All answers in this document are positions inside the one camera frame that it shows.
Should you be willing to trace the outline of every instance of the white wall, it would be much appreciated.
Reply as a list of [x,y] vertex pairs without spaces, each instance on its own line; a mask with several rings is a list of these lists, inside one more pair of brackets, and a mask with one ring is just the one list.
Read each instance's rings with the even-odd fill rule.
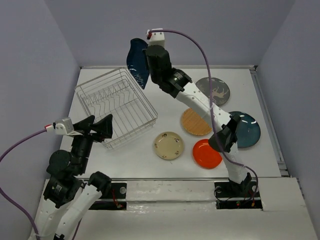
[[[0,4],[0,153],[69,112],[79,67],[43,0]],[[0,164],[3,190],[34,217],[49,157],[61,139],[38,136]],[[0,196],[0,239],[26,240],[28,219]]]
[[296,0],[258,67],[289,172],[320,238],[320,1]]
[[[45,0],[81,66],[125,65],[132,38],[151,28],[199,41],[211,65],[257,65],[294,0]],[[196,46],[166,35],[175,65],[203,65]]]

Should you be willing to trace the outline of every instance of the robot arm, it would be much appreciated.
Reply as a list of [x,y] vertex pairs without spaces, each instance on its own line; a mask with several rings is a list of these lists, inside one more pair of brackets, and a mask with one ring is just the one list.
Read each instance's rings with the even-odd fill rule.
[[[176,98],[178,101],[184,103],[189,108],[192,108],[199,116],[201,116],[209,126],[212,126],[211,113],[210,113],[210,103],[207,98],[196,86],[194,82],[189,82],[184,86],[184,91],[180,91]],[[213,104],[214,113],[214,124],[217,132],[223,130],[223,126],[226,126],[231,120],[231,115],[217,105]],[[236,163],[243,164],[242,159],[239,156],[238,145],[235,142],[229,152],[226,151],[229,159]],[[229,179],[237,184],[241,184],[242,181],[247,177],[248,171],[241,166],[230,163],[228,160],[223,158],[226,169],[228,171]]]
[[36,226],[39,236],[32,230],[29,240],[68,240],[83,215],[103,194],[111,188],[111,179],[97,171],[90,176],[80,196],[73,201],[83,182],[75,176],[86,171],[88,158],[94,142],[102,142],[113,134],[110,114],[94,123],[95,116],[72,124],[70,118],[57,120],[50,125],[57,135],[73,137],[71,151],[57,150],[49,160],[46,171],[50,179],[43,193],[44,200]]
[[[144,51],[147,66],[153,83],[159,85],[165,93],[186,104],[212,126],[210,101],[182,70],[172,67],[168,51],[165,50],[165,35],[163,32],[149,33],[149,44]],[[236,131],[240,122],[239,116],[231,116],[221,108],[212,104],[214,126],[226,156],[237,164],[231,163],[225,157],[223,161],[228,171],[231,188],[243,192],[251,181],[251,176],[243,167],[238,153]],[[209,145],[220,152],[216,136],[209,139]]]

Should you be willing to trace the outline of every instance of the wire dish rack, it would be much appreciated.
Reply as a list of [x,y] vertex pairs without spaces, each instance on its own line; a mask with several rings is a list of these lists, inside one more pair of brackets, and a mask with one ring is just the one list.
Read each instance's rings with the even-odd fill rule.
[[95,122],[113,115],[112,139],[102,144],[114,149],[152,127],[158,113],[141,87],[125,68],[120,67],[75,87],[85,113]]

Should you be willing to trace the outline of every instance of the plate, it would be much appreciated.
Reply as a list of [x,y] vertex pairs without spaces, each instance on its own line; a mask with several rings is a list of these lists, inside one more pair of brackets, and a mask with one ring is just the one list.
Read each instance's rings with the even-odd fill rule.
[[181,124],[188,133],[195,136],[204,136],[212,131],[208,123],[191,108],[188,108],[182,114]]
[[195,162],[205,169],[214,169],[222,162],[220,153],[210,147],[208,139],[198,141],[193,146],[192,155]]
[[142,89],[145,89],[149,78],[149,70],[143,52],[147,47],[148,43],[144,40],[140,38],[131,39],[130,50],[126,57],[126,66]]
[[[219,78],[211,77],[212,80],[212,98],[217,106],[222,106],[230,98],[230,88]],[[195,85],[198,89],[210,98],[209,77],[204,77],[198,80]]]
[[231,111],[230,114],[232,116],[238,114],[241,117],[241,122],[236,132],[238,148],[244,149],[255,145],[261,136],[258,122],[252,116],[242,111]]
[[155,154],[165,160],[173,160],[179,157],[185,148],[182,138],[172,131],[159,134],[153,143]]

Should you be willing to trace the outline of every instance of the orange plate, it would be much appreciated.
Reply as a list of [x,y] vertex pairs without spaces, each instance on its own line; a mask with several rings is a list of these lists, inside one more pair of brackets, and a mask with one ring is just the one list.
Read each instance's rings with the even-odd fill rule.
[[198,141],[193,147],[192,155],[195,162],[205,169],[214,169],[222,161],[219,152],[209,146],[208,139]]

